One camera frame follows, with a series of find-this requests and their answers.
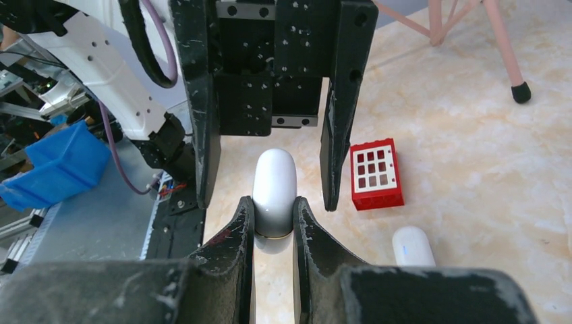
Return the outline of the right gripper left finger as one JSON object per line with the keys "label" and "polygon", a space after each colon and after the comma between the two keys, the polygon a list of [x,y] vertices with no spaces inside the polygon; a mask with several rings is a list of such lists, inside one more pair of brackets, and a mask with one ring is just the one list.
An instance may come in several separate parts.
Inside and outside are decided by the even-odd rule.
{"label": "right gripper left finger", "polygon": [[189,256],[29,265],[1,288],[2,323],[253,323],[253,200]]}

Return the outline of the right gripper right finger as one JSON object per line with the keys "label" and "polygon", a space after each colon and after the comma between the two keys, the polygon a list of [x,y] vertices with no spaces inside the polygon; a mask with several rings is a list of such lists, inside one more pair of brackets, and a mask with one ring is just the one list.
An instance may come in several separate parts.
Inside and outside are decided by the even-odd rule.
{"label": "right gripper right finger", "polygon": [[296,323],[536,323],[521,287],[501,271],[367,263],[293,204]]}

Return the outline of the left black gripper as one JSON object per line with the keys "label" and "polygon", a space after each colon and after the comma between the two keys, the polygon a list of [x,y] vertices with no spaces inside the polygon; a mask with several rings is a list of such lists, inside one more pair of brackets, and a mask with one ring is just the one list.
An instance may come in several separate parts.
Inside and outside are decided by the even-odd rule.
{"label": "left black gripper", "polygon": [[[320,172],[324,208],[335,211],[378,18],[373,1],[215,5],[177,0],[169,8],[190,104],[198,206],[207,209],[214,192],[220,131],[226,136],[268,136],[273,128],[315,127],[322,81],[329,77]],[[214,76],[217,17],[223,62]]]}

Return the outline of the white oval earbud case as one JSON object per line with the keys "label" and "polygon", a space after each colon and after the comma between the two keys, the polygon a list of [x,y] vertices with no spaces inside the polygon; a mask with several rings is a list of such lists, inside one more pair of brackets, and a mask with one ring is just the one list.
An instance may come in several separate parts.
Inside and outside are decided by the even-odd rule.
{"label": "white oval earbud case", "polygon": [[398,266],[435,267],[436,262],[426,233],[416,226],[399,228],[392,237]]}

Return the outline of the white square earbud case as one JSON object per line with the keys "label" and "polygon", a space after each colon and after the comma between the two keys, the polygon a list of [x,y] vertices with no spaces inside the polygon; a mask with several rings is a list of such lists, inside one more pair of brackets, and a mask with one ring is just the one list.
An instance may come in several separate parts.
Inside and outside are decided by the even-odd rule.
{"label": "white square earbud case", "polygon": [[296,197],[297,169],[293,157],[280,148],[264,151],[256,164],[252,191],[256,231],[267,238],[289,234]]}

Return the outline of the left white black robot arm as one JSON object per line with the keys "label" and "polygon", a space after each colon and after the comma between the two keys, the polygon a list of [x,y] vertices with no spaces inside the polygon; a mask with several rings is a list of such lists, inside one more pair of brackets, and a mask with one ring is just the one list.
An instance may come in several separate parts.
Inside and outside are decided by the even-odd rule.
{"label": "left white black robot arm", "polygon": [[341,174],[378,8],[374,1],[2,1],[1,23],[69,68],[149,166],[209,205],[222,136],[310,126],[322,80],[322,195]]}

